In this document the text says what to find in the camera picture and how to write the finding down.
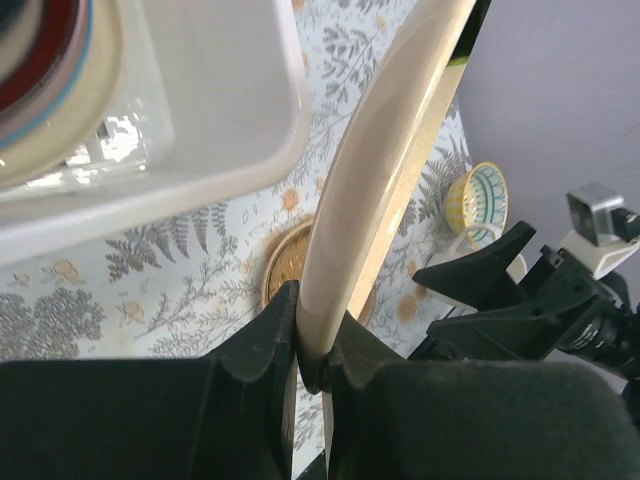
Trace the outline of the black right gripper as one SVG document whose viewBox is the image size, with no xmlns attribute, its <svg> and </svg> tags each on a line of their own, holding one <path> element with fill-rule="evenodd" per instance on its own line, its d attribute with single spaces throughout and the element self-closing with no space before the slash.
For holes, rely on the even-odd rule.
<svg viewBox="0 0 640 480">
<path fill-rule="evenodd" d="M 477 231 L 492 242 L 460 251 Z M 471 311 L 433 321 L 409 358 L 538 361 L 559 350 L 637 384 L 639 309 L 626 280 L 614 271 L 596 280 L 566 249 L 548 246 L 527 274 L 521 251 L 535 233 L 524 221 L 505 233 L 473 224 L 417 270 L 415 283 Z"/>
</svg>

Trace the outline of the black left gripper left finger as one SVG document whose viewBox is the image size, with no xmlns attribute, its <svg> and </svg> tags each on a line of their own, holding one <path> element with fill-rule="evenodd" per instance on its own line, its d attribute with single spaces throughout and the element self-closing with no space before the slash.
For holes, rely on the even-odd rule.
<svg viewBox="0 0 640 480">
<path fill-rule="evenodd" d="M 2 477 L 289 478 L 298 291 L 198 358 L 4 363 Z"/>
</svg>

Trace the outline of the cream small plate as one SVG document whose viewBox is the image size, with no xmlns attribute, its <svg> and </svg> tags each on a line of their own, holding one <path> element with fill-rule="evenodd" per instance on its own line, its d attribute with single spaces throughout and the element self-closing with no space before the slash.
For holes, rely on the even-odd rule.
<svg viewBox="0 0 640 480">
<path fill-rule="evenodd" d="M 317 393 L 326 357 L 421 128 L 438 133 L 489 10 L 419 1 L 389 45 L 337 147 L 297 302 L 297 355 Z"/>
</svg>

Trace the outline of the blue and cream plate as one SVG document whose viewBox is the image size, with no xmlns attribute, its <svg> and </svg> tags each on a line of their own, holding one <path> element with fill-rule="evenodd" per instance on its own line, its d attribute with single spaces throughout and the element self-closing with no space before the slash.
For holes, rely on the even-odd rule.
<svg viewBox="0 0 640 480">
<path fill-rule="evenodd" d="M 1 185 L 47 174 L 89 139 L 102 122 L 122 72 L 125 34 L 118 1 L 93 4 L 93 32 L 79 76 L 44 122 L 1 149 Z"/>
</svg>

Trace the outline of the red rimmed cream plate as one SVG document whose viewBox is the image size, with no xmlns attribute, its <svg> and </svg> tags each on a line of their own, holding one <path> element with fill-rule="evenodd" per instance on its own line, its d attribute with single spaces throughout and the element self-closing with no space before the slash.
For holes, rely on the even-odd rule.
<svg viewBox="0 0 640 480">
<path fill-rule="evenodd" d="M 66 52 L 81 5 L 81 1 L 41 1 L 35 39 L 24 59 L 1 81 L 2 113 L 17 106 Z"/>
</svg>

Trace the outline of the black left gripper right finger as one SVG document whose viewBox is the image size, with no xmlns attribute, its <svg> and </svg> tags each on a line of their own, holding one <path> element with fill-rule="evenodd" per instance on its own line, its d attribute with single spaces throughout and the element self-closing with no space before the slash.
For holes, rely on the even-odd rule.
<svg viewBox="0 0 640 480">
<path fill-rule="evenodd" d="M 409 361 L 352 318 L 324 384 L 332 479 L 635 479 L 639 436 L 574 363 Z"/>
</svg>

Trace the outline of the pink plate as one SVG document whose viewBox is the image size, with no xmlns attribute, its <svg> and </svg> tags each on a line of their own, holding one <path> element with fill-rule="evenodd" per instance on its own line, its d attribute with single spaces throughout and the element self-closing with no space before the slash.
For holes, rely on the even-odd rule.
<svg viewBox="0 0 640 480">
<path fill-rule="evenodd" d="M 17 106 L 1 112 L 1 145 L 7 146 L 31 132 L 59 107 L 79 76 L 93 30 L 93 3 L 81 1 L 81 10 L 66 52 L 43 80 Z M 35 39 L 41 1 L 1 3 L 1 81 L 26 56 Z"/>
</svg>

